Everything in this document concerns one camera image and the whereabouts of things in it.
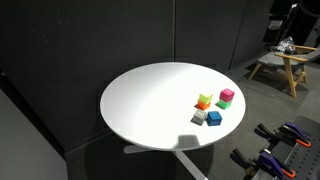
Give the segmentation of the gray block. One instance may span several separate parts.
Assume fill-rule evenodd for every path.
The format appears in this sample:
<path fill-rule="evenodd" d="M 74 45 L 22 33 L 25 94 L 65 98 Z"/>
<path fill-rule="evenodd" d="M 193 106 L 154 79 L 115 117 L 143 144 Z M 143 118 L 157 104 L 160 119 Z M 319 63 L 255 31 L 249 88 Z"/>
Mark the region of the gray block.
<path fill-rule="evenodd" d="M 196 110 L 192 117 L 192 122 L 201 126 L 207 118 L 207 113 L 202 110 Z"/>

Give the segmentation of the yellow-green block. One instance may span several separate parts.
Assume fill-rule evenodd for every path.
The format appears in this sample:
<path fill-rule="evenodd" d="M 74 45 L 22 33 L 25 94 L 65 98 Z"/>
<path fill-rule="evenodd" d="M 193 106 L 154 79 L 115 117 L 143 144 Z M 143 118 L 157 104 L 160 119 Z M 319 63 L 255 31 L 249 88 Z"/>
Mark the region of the yellow-green block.
<path fill-rule="evenodd" d="M 208 104 L 212 101 L 212 94 L 200 94 L 199 95 L 199 100 L 204 103 L 204 104 Z"/>

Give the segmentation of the orange block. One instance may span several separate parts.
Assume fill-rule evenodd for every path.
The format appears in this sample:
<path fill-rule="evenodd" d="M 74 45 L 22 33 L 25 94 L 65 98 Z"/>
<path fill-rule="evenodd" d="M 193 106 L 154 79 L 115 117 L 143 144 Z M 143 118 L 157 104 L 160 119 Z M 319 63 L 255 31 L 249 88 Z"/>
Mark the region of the orange block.
<path fill-rule="evenodd" d="M 196 107 L 200 110 L 206 110 L 210 107 L 211 103 L 203 103 L 202 101 L 198 101 Z"/>

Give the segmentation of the blue block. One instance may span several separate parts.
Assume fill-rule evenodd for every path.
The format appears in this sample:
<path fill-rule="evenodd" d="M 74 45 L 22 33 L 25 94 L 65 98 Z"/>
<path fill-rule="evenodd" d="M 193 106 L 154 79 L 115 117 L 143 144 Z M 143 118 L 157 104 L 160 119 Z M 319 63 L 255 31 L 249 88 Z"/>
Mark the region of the blue block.
<path fill-rule="evenodd" d="M 207 114 L 206 122 L 209 126 L 220 125 L 222 121 L 222 116 L 218 111 L 210 111 Z"/>

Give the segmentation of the green block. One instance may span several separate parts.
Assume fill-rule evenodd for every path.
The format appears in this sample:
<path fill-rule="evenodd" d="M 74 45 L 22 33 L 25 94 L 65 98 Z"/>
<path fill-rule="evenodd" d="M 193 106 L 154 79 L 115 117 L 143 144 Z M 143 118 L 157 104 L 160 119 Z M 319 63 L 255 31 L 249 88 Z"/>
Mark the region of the green block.
<path fill-rule="evenodd" d="M 222 108 L 222 109 L 227 109 L 227 108 L 229 108 L 229 107 L 231 106 L 231 101 L 226 102 L 226 101 L 220 99 L 220 100 L 216 103 L 216 105 L 217 105 L 218 107 Z"/>

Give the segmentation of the pink block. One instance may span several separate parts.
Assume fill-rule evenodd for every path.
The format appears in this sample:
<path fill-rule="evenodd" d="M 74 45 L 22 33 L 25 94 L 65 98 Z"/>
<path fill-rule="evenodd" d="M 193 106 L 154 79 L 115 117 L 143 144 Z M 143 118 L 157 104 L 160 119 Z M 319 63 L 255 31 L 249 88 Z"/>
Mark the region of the pink block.
<path fill-rule="evenodd" d="M 229 102 L 233 99 L 235 92 L 226 88 L 220 92 L 219 98 L 224 102 Z"/>

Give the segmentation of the round white table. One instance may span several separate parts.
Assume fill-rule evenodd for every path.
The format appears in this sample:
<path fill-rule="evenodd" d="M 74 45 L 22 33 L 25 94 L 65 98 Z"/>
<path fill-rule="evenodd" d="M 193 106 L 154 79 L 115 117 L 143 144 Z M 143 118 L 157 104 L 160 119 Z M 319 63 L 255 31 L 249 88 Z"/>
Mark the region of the round white table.
<path fill-rule="evenodd" d="M 231 106 L 216 105 L 224 89 L 235 92 Z M 200 94 L 212 94 L 209 109 L 218 111 L 218 126 L 191 121 Z M 125 153 L 173 152 L 196 180 L 207 177 L 185 155 L 231 133 L 242 121 L 246 102 L 240 88 L 213 69 L 190 63 L 165 62 L 141 66 L 118 76 L 104 90 L 100 112 L 110 129 L 130 143 Z"/>

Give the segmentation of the purple clamp lower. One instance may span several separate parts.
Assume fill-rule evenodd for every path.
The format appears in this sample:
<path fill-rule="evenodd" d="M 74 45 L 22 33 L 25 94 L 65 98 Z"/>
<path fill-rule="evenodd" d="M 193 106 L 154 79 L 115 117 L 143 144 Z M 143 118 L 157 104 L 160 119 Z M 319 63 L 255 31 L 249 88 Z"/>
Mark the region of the purple clamp lower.
<path fill-rule="evenodd" d="M 245 170 L 246 178 L 253 178 L 259 170 L 265 171 L 272 177 L 296 177 L 294 170 L 272 156 L 267 149 L 262 150 L 257 159 L 249 161 L 235 148 L 230 154 L 230 158 Z"/>

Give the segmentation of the purple clamp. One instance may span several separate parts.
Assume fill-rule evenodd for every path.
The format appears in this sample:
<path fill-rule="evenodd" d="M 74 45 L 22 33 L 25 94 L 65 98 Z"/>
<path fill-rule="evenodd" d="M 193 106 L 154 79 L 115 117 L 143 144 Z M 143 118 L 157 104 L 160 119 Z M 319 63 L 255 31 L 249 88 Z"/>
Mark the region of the purple clamp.
<path fill-rule="evenodd" d="M 300 144 L 304 147 L 312 145 L 308 136 L 292 122 L 285 122 L 277 130 L 271 132 L 262 123 L 258 124 L 254 130 L 256 134 L 265 138 L 270 144 L 276 146 L 279 142 L 294 146 Z"/>
<path fill-rule="evenodd" d="M 272 156 L 267 149 L 262 150 L 257 159 L 249 161 L 235 148 L 230 154 L 230 158 L 245 170 L 246 178 L 253 178 L 259 170 L 265 171 L 272 177 L 296 177 L 294 170 Z"/>

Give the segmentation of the plastic bag on chair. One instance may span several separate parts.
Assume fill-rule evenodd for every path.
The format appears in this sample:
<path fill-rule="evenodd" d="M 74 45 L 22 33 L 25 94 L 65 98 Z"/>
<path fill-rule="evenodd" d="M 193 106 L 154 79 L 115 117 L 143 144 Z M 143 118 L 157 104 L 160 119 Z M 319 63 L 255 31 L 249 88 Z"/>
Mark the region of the plastic bag on chair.
<path fill-rule="evenodd" d="M 295 52 L 295 48 L 293 47 L 294 41 L 291 36 L 285 38 L 281 42 L 279 42 L 276 46 L 272 46 L 270 48 L 271 52 L 281 52 L 286 54 L 293 54 Z"/>

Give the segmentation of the purple clamp upper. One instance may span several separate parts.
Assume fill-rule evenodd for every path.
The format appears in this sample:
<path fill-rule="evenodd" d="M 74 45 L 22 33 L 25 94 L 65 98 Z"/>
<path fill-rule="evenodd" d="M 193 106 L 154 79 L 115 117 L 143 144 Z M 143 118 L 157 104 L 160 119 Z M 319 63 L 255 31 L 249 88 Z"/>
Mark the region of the purple clamp upper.
<path fill-rule="evenodd" d="M 265 138 L 270 144 L 276 146 L 279 142 L 294 146 L 300 144 L 304 147 L 312 145 L 308 136 L 292 122 L 285 122 L 277 130 L 271 132 L 262 123 L 258 124 L 254 130 L 256 134 Z"/>

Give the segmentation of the black perforated board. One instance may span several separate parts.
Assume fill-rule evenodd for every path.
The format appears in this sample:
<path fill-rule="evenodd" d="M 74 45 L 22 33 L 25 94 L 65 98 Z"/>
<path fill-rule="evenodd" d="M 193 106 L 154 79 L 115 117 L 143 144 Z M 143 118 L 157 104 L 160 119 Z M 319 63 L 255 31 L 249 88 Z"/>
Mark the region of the black perforated board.
<path fill-rule="evenodd" d="M 272 155 L 293 169 L 296 176 L 274 180 L 320 180 L 320 123 L 304 116 L 298 116 L 294 123 L 308 136 L 311 146 L 290 146 L 280 142 Z"/>

